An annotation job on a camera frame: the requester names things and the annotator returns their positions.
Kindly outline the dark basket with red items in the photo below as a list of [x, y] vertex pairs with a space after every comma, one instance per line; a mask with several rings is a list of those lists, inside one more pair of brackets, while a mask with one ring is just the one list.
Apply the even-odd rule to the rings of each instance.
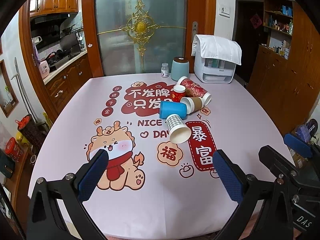
[[45, 136], [36, 126], [31, 115], [28, 114], [21, 120], [15, 120], [15, 122], [17, 130], [39, 151], [44, 143]]

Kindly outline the small red paper cup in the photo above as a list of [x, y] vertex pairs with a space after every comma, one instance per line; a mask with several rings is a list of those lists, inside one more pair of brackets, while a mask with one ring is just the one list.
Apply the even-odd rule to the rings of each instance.
[[172, 101], [180, 102], [185, 97], [186, 88], [183, 85], [174, 85], [172, 91]]

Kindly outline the brown sleeve paper cup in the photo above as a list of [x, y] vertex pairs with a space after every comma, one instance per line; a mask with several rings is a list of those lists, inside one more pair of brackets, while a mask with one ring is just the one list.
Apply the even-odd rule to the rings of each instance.
[[181, 98], [180, 103], [186, 105], [187, 115], [199, 111], [204, 107], [201, 97], [183, 97]]

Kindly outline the frosted glass sliding door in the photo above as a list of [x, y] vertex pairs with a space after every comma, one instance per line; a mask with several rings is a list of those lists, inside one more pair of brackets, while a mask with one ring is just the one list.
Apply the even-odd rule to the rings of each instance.
[[104, 75], [159, 73], [185, 51], [187, 0], [94, 0]]

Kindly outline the red round tin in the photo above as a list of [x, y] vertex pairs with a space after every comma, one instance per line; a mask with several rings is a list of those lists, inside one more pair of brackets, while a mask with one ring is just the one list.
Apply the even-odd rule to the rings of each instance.
[[5, 147], [5, 153], [14, 161], [19, 162], [23, 155], [23, 150], [14, 137], [11, 137]]

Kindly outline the wooden shelf cabinet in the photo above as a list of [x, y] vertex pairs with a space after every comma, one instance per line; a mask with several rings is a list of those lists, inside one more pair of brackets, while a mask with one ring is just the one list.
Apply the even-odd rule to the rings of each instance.
[[264, 0], [268, 37], [258, 49], [247, 89], [281, 134], [307, 122], [319, 98], [319, 32], [302, 7]]

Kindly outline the white appliance box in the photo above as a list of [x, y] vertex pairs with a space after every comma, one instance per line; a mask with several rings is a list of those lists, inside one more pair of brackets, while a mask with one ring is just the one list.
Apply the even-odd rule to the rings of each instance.
[[220, 60], [202, 58], [196, 54], [194, 73], [202, 83], [231, 83], [235, 74], [236, 64]]

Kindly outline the wall niche frame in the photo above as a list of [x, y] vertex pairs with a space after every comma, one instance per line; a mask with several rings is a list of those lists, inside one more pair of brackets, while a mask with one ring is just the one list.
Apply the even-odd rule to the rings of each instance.
[[11, 86], [4, 60], [0, 61], [0, 96], [1, 96], [1, 110], [7, 118], [18, 104], [18, 99]]

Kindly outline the pink rice cooker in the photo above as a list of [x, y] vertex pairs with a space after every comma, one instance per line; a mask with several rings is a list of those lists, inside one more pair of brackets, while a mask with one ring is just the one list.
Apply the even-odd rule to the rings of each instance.
[[46, 60], [43, 60], [40, 62], [39, 71], [40, 71], [42, 79], [45, 79], [49, 75], [50, 68], [49, 68], [48, 62]]

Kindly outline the white wall switch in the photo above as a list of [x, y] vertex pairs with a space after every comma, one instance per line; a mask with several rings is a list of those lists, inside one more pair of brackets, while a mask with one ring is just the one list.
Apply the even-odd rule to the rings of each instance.
[[230, 18], [230, 16], [231, 16], [230, 7], [223, 5], [223, 4], [219, 4], [219, 15], [223, 16], [223, 17]]

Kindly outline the white cloth cover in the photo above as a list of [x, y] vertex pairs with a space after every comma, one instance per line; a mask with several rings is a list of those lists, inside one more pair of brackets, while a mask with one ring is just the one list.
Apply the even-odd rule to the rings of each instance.
[[225, 60], [241, 65], [242, 49], [235, 42], [215, 35], [196, 34], [193, 39], [191, 55], [204, 59]]

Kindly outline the small white pill bottle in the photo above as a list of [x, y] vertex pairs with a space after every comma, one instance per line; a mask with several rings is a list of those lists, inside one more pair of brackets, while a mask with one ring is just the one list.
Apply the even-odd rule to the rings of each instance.
[[161, 65], [161, 76], [168, 77], [169, 76], [169, 65], [168, 63], [162, 63]]

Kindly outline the light blue canister brown lid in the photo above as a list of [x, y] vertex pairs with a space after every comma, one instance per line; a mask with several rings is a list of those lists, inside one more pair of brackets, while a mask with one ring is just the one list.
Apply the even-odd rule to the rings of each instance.
[[171, 79], [178, 81], [183, 76], [189, 76], [189, 61], [185, 57], [174, 57], [171, 65]]

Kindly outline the wooden lower kitchen cabinets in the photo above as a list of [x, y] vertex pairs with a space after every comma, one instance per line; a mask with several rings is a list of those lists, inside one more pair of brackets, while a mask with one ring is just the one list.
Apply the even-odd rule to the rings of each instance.
[[92, 78], [92, 72], [88, 57], [84, 55], [61, 70], [46, 84], [46, 89], [58, 114], [90, 78]]

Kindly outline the grey checkered paper cup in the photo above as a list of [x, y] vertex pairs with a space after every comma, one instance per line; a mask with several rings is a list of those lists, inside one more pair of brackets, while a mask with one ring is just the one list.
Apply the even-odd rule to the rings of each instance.
[[179, 115], [169, 115], [166, 123], [169, 130], [169, 138], [173, 144], [184, 143], [190, 138], [191, 129], [184, 123]]

